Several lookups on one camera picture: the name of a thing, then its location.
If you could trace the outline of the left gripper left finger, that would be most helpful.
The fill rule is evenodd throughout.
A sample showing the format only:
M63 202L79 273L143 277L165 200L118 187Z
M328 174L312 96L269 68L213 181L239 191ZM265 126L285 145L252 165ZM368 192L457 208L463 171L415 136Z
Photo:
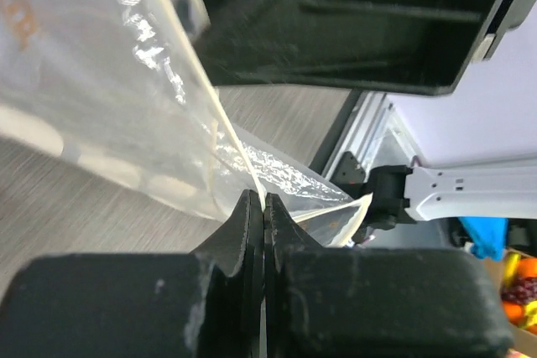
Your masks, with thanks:
M229 218L192 251L211 267L199 357L259 357L263 212L245 190Z

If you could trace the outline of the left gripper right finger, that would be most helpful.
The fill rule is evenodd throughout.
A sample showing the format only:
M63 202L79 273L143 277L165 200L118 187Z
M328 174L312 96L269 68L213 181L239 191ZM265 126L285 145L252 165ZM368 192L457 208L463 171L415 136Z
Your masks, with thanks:
M265 199L264 295L266 301L266 343L268 357L326 357L326 347L310 332L310 314L302 314L297 331L289 312L290 295L296 291L305 304L312 301L308 286L321 284L325 249L291 217L275 194Z

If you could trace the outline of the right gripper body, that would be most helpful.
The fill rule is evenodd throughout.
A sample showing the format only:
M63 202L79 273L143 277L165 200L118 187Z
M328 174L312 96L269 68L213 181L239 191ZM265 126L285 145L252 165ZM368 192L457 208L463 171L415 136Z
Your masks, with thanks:
M203 0L194 47L215 86L447 95L535 0Z

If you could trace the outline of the clear zip top bag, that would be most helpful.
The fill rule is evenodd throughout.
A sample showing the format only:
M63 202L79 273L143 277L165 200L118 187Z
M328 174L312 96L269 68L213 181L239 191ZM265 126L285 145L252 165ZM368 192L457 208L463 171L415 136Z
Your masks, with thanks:
M274 194L345 246L371 197L231 124L192 46L208 23L202 0L1 0L2 136L210 220Z

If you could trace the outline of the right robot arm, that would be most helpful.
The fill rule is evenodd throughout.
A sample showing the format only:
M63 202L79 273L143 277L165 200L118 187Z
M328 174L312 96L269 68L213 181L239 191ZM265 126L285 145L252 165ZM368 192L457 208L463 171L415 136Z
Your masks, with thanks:
M388 93L447 96L489 59L536 0L203 0L196 52L216 86L303 85L349 97L312 168L354 196L373 194L369 226L536 216L536 164L367 169Z

